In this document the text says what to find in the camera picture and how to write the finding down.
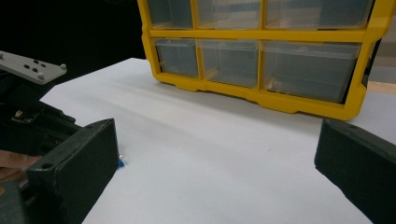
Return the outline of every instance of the black background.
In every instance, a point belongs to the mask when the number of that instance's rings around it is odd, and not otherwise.
[[[0,50],[67,65],[62,83],[145,59],[137,1],[0,0]]]

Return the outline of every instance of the yellow storage cabinet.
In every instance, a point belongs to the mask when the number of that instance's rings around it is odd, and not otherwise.
[[[287,113],[359,115],[396,0],[138,0],[154,77]]]

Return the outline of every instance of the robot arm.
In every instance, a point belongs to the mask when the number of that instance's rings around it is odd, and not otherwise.
[[[0,148],[43,156],[0,185],[0,224],[81,223],[119,167],[114,119],[79,127],[40,102],[65,65],[0,52],[0,69]]]

